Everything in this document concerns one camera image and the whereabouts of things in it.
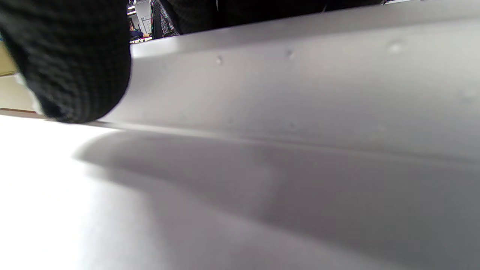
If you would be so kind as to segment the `person's right hand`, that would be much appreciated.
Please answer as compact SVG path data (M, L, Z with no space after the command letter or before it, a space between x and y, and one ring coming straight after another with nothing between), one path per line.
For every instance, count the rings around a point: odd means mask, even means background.
M382 0L162 0L180 34ZM1 37L47 118L88 123L122 99L131 75L126 0L2 0Z

